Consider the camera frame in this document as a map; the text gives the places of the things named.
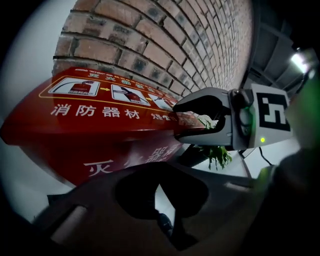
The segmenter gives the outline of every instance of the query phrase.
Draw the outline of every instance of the ceiling light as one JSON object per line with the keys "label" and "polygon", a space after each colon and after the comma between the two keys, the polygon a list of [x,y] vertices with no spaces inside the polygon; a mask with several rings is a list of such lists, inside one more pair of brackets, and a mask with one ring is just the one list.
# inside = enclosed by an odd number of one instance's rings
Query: ceiling light
{"label": "ceiling light", "polygon": [[308,65],[305,64],[305,60],[303,59],[300,53],[296,53],[292,56],[291,61],[301,70],[302,73],[307,73]]}

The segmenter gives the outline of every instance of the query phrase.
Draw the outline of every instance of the lid of box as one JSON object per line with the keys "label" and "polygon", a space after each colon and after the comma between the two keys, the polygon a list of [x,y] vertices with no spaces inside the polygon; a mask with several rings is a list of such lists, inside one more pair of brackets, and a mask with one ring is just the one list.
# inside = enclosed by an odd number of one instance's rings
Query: lid of box
{"label": "lid of box", "polygon": [[174,113],[177,100],[146,84],[71,67],[30,92],[5,120],[9,145],[104,145],[173,136],[204,126],[192,113]]}

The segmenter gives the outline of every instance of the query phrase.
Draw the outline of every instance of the robotic arm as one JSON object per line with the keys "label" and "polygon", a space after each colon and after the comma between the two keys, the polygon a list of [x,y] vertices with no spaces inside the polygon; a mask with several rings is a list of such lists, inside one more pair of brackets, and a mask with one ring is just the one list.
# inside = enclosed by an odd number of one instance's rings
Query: robotic arm
{"label": "robotic arm", "polygon": [[176,136],[182,143],[229,146],[245,150],[286,140],[292,136],[285,117],[289,105],[281,89],[252,84],[250,89],[205,88],[189,94],[174,112],[192,111],[218,120],[214,129],[186,131]]}

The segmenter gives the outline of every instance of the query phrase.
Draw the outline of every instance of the sticker label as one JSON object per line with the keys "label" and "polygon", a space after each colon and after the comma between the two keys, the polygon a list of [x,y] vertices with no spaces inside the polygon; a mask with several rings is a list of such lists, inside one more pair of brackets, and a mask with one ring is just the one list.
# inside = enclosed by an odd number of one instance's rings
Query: sticker label
{"label": "sticker label", "polygon": [[112,84],[111,88],[114,100],[150,106],[150,103],[139,90],[115,84]]}
{"label": "sticker label", "polygon": [[97,96],[100,82],[67,77],[49,90],[50,94]]}
{"label": "sticker label", "polygon": [[258,92],[256,96],[260,127],[290,132],[290,125],[285,117],[286,97],[281,94],[261,92]]}
{"label": "sticker label", "polygon": [[168,110],[170,112],[173,111],[172,110],[173,105],[170,100],[166,100],[165,98],[162,98],[150,93],[148,93],[148,95],[160,109]]}

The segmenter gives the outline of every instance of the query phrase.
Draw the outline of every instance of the fire extinguisher box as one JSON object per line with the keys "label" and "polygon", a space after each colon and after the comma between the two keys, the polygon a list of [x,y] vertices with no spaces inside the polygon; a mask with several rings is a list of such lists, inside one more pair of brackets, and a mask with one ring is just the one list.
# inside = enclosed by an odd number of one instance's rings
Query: fire extinguisher box
{"label": "fire extinguisher box", "polygon": [[148,85],[93,69],[72,67],[29,93],[0,135],[38,165],[74,185],[143,163],[166,161],[174,138],[204,126],[177,101]]}

